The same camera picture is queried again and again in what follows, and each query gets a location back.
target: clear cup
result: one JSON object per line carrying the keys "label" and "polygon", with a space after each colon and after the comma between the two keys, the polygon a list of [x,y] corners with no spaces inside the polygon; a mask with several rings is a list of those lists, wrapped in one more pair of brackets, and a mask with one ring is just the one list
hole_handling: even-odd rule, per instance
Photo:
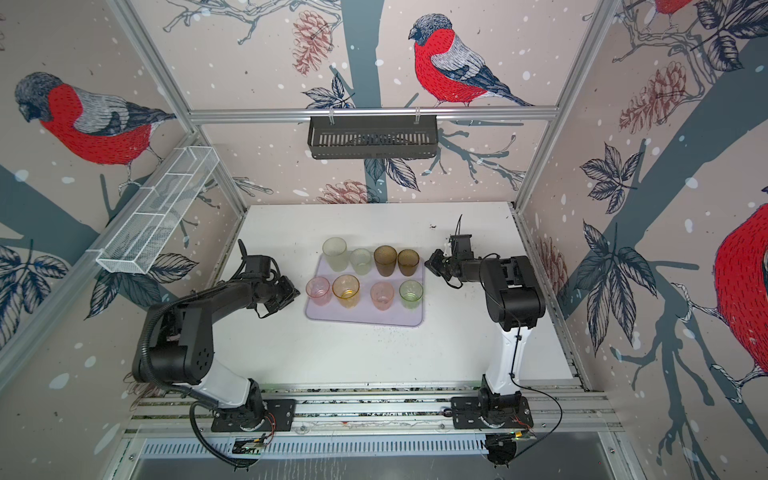
{"label": "clear cup", "polygon": [[343,238],[333,237],[323,243],[323,255],[334,272],[343,272],[349,264],[349,254]]}
{"label": "clear cup", "polygon": [[419,268],[419,254],[415,250],[405,249],[397,256],[397,264],[400,267],[400,273],[411,276]]}
{"label": "clear cup", "polygon": [[373,306],[384,311],[392,306],[395,299],[395,287],[390,282],[378,282],[371,287]]}
{"label": "clear cup", "polygon": [[376,269],[381,276],[390,276],[395,271],[397,265],[397,250],[389,245],[382,245],[373,252],[373,259],[376,262]]}
{"label": "clear cup", "polygon": [[306,295],[312,299],[317,306],[328,305],[331,301],[331,284],[328,279],[316,276],[306,283]]}
{"label": "clear cup", "polygon": [[333,281],[333,295],[345,308],[352,308],[360,301],[360,282],[354,275],[342,275]]}
{"label": "clear cup", "polygon": [[373,255],[367,249],[359,248],[349,255],[349,262],[355,269],[355,273],[366,275],[373,267]]}
{"label": "clear cup", "polygon": [[416,280],[406,280],[400,286],[400,300],[405,308],[414,309],[422,302],[424,287]]}

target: white wire basket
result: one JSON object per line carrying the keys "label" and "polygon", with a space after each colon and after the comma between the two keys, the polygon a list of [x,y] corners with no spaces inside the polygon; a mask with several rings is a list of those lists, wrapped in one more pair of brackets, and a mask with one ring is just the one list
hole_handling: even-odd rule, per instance
{"label": "white wire basket", "polygon": [[96,262],[109,272],[147,273],[219,163],[212,147],[185,147]]}

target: white tabletop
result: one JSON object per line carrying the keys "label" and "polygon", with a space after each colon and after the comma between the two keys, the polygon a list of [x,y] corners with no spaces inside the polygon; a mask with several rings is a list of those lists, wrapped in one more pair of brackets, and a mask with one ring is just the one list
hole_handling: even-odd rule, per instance
{"label": "white tabletop", "polygon": [[[304,313],[304,286],[315,273],[327,238],[342,237],[351,250],[383,244],[412,248],[426,259],[437,248],[447,250],[461,214],[462,233],[472,235],[476,257],[526,254],[503,202],[251,207],[239,238],[248,253],[273,257],[302,294],[267,319],[258,319],[252,310],[238,310],[216,323],[216,358],[262,384],[479,381],[501,328],[488,316],[478,283],[454,290],[427,272],[424,322],[416,328],[320,322]],[[222,279],[239,265],[240,252],[234,247]],[[548,313],[531,333],[520,377],[572,377]]]}

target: bird tail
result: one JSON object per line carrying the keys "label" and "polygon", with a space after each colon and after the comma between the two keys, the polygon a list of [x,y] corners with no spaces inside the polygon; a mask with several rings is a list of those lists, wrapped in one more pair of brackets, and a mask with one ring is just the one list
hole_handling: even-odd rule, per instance
{"label": "bird tail", "polygon": [[515,97],[512,92],[509,90],[509,87],[505,84],[502,84],[499,82],[497,85],[494,85],[493,87],[488,88],[488,91],[491,93],[497,94],[499,97],[507,98],[508,100],[512,100],[516,104],[520,105],[521,107],[533,107],[533,104],[529,104],[527,101],[523,100],[520,97]]}

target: bird head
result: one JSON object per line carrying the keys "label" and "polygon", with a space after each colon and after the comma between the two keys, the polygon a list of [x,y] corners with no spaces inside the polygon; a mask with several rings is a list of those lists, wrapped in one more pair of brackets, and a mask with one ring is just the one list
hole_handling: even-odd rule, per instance
{"label": "bird head", "polygon": [[408,39],[415,40],[420,47],[423,47],[433,33],[443,28],[448,30],[453,28],[448,17],[440,13],[430,13],[416,20],[413,28],[411,28],[411,33],[408,35]]}
{"label": "bird head", "polygon": [[36,118],[42,121],[53,120],[48,108],[48,94],[63,83],[59,77],[36,71],[16,84],[16,103],[24,119],[27,122]]}

